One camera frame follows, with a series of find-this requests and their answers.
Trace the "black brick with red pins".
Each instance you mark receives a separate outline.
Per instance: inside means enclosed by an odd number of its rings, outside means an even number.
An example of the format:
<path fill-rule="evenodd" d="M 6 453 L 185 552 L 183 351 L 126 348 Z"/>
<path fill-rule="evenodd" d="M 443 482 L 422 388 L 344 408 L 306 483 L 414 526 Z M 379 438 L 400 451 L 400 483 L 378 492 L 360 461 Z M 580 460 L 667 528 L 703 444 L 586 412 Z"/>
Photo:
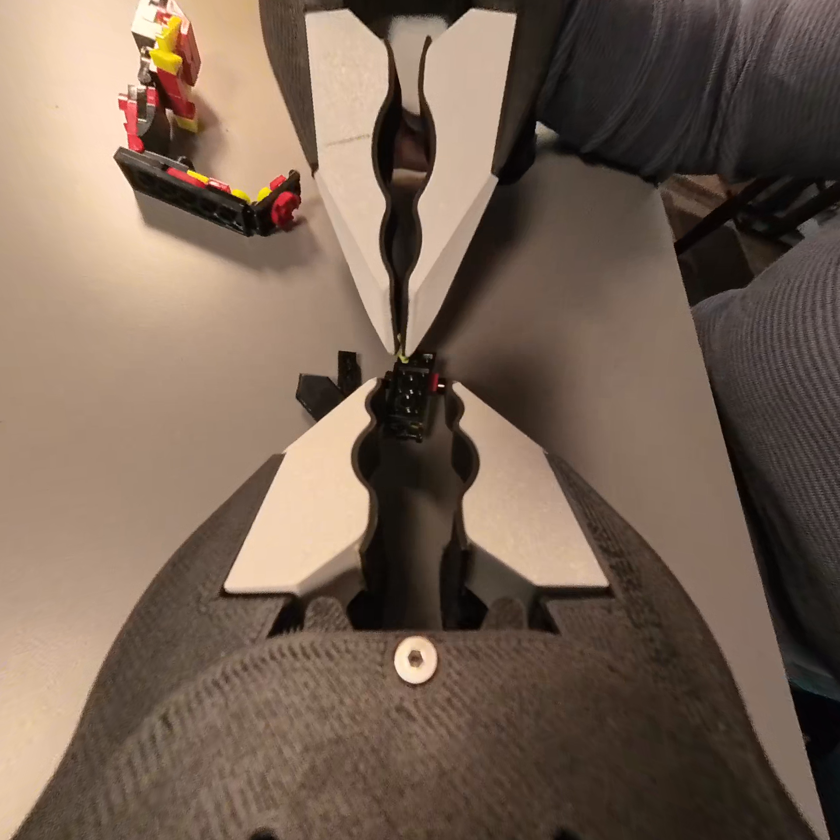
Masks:
<path fill-rule="evenodd" d="M 421 444 L 431 423 L 433 399 L 444 395 L 446 389 L 435 352 L 398 357 L 385 377 L 384 435 Z"/>

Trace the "person's grey sweater torso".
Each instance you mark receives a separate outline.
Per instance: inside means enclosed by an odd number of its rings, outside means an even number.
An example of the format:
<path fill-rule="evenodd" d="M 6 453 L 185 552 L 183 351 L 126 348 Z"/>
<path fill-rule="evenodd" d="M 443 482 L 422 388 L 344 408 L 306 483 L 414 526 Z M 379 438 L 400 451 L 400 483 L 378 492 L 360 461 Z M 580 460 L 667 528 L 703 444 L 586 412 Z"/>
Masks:
<path fill-rule="evenodd" d="M 838 225 L 692 316 L 785 671 L 838 700 Z"/>

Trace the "white slope brick piece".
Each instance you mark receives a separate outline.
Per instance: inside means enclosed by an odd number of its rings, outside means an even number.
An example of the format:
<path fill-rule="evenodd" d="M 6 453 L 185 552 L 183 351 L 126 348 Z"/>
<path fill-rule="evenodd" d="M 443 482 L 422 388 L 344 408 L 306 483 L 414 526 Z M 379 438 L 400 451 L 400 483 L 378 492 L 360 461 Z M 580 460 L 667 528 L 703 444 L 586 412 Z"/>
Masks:
<path fill-rule="evenodd" d="M 317 423 L 344 400 L 340 388 L 328 376 L 300 373 L 295 397 L 310 419 Z"/>

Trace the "red black yellow brick model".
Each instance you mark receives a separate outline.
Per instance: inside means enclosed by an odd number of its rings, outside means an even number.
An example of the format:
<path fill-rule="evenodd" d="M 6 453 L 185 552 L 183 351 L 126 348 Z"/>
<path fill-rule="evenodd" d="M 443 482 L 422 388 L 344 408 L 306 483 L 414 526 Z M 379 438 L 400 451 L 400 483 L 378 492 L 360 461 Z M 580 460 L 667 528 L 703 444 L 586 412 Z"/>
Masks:
<path fill-rule="evenodd" d="M 279 175 L 252 200 L 176 154 L 176 132 L 200 129 L 193 90 L 202 66 L 193 24 L 180 5 L 138 2 L 131 35 L 139 70 L 119 94 L 125 145 L 113 159 L 133 191 L 247 238 L 294 225 L 301 204 L 297 171 Z"/>

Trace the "person's right hand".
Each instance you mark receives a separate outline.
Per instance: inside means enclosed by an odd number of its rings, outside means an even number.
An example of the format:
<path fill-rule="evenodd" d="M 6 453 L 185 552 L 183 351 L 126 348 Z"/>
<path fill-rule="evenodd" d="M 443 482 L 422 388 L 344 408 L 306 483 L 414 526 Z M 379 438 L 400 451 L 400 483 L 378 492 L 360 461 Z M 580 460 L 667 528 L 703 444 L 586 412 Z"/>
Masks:
<path fill-rule="evenodd" d="M 394 140 L 393 165 L 397 170 L 426 173 L 432 164 L 429 128 L 418 113 L 403 109 Z"/>

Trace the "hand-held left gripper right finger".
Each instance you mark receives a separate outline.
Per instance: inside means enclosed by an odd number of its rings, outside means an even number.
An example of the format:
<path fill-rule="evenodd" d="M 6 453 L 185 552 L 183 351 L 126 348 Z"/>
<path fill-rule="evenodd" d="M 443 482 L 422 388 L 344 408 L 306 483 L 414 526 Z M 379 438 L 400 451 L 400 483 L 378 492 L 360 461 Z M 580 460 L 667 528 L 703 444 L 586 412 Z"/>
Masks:
<path fill-rule="evenodd" d="M 540 626 L 548 601 L 609 595 L 592 536 L 549 454 L 463 383 L 446 396 L 460 480 L 446 549 L 446 627 L 511 600 Z"/>

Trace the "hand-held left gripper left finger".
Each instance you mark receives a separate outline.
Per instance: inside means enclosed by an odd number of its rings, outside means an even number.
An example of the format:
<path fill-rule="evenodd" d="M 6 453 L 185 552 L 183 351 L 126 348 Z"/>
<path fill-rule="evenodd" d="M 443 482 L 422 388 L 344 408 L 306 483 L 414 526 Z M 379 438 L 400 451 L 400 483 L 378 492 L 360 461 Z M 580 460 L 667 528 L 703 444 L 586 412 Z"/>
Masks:
<path fill-rule="evenodd" d="M 380 629 L 386 563 L 371 473 L 377 467 L 369 379 L 286 447 L 224 581 L 230 596 L 339 601 L 352 625 Z"/>

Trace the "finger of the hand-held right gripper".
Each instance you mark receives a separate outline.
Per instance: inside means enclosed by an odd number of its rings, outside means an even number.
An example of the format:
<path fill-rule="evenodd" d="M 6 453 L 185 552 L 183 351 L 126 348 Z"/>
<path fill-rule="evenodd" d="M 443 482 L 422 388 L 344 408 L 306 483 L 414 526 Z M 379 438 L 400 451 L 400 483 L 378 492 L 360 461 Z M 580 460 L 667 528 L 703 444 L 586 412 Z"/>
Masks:
<path fill-rule="evenodd" d="M 431 164 L 416 199 L 419 250 L 408 272 L 403 351 L 414 354 L 498 184 L 493 163 L 517 16 L 470 9 L 423 48 L 418 96 Z"/>
<path fill-rule="evenodd" d="M 388 206 L 377 149 L 395 94 L 392 52 L 349 9 L 306 12 L 305 26 L 314 179 L 366 314 L 394 354 L 392 271 L 382 243 Z"/>

